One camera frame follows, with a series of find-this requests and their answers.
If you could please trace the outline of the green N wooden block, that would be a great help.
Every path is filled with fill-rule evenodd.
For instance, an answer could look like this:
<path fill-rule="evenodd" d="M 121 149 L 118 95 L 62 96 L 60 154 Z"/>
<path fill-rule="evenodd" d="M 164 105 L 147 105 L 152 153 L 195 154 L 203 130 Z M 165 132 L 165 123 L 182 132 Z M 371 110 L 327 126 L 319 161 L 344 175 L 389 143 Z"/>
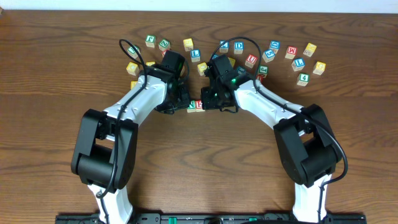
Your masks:
<path fill-rule="evenodd" d="M 196 103 L 195 100 L 192 100 L 187 108 L 188 113 L 196 112 Z"/>

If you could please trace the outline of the red E wooden block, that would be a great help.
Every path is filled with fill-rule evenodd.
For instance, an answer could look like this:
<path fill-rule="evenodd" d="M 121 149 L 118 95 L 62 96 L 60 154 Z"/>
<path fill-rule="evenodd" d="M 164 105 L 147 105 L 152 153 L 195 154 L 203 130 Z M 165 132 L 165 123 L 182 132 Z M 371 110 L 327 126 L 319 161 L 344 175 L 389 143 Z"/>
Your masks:
<path fill-rule="evenodd" d="M 201 102 L 201 100 L 196 100 L 196 102 L 195 102 L 195 111 L 196 111 L 196 112 L 202 112 L 202 111 L 204 111 L 204 109 L 203 109 L 203 103 Z"/>

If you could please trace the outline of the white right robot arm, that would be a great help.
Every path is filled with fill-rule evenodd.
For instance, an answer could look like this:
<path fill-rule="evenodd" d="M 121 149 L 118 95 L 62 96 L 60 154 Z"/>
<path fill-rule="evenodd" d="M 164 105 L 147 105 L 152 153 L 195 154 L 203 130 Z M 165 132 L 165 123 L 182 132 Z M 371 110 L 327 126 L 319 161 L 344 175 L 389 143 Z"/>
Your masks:
<path fill-rule="evenodd" d="M 265 88 L 248 73 L 206 71 L 210 85 L 201 89 L 206 110 L 246 110 L 273 129 L 280 160 L 295 183 L 293 214 L 300 222 L 326 218 L 326 189 L 346 156 L 318 105 L 293 104 Z"/>

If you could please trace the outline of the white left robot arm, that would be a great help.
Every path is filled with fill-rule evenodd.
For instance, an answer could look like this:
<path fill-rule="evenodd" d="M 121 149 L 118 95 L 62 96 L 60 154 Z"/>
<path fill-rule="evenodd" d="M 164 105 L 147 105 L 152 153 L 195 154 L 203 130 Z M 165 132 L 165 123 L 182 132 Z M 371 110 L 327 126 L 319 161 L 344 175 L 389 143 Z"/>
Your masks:
<path fill-rule="evenodd" d="M 172 114 L 188 107 L 183 69 L 182 63 L 148 66 L 114 105 L 84 113 L 71 170 L 94 194 L 100 223 L 127 223 L 131 219 L 133 207 L 126 185 L 136 160 L 139 126 L 152 110 Z"/>

